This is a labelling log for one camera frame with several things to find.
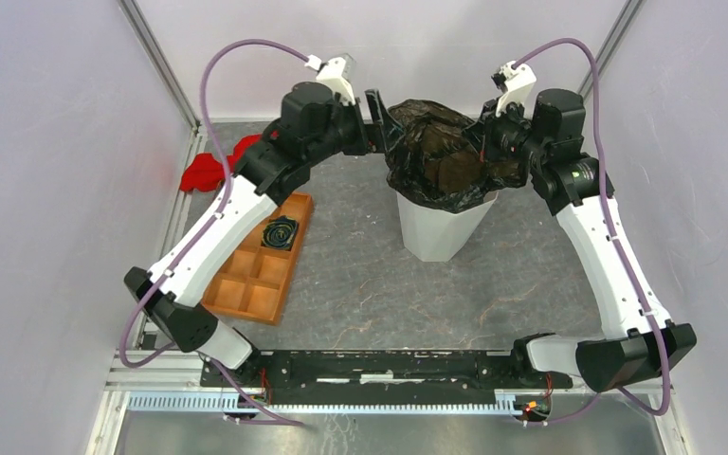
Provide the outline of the black plastic trash bag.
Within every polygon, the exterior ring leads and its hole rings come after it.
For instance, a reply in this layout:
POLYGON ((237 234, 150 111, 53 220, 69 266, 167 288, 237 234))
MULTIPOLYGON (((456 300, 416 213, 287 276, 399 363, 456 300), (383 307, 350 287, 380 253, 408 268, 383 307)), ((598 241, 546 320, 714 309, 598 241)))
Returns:
POLYGON ((404 100, 388 112, 404 135, 385 153, 387 183, 411 203, 460 213, 492 191, 525 185, 517 161, 481 161, 464 136, 471 118, 432 100, 404 100))

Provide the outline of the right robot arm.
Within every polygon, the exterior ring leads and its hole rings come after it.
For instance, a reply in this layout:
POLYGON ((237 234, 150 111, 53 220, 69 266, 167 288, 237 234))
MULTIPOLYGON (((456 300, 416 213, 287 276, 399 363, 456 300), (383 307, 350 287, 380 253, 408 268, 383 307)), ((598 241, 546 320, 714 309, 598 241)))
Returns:
POLYGON ((588 277, 601 319, 600 339, 539 334, 515 342, 512 379, 533 387, 547 373, 581 378, 593 391, 621 390, 670 373, 697 344, 649 286, 621 223, 601 161, 583 150, 583 98, 566 89, 537 95, 532 118, 505 94, 487 101, 464 136, 490 165, 507 165, 530 182, 567 234, 588 277))

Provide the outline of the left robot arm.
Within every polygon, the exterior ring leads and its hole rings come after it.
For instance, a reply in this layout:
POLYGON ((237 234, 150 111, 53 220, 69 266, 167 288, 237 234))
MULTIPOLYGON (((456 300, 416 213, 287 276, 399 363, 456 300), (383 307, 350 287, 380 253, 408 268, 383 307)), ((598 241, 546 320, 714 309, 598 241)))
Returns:
POLYGON ((281 114, 236 161, 230 179, 209 209, 164 258, 147 269, 133 266, 123 278, 149 317, 183 353, 198 352, 224 366, 237 386, 259 376, 254 346, 220 321, 201 300, 212 278, 256 226, 325 159, 384 154, 403 137, 376 89, 365 92, 371 120, 358 100, 349 104, 321 82, 300 82, 283 96, 281 114))

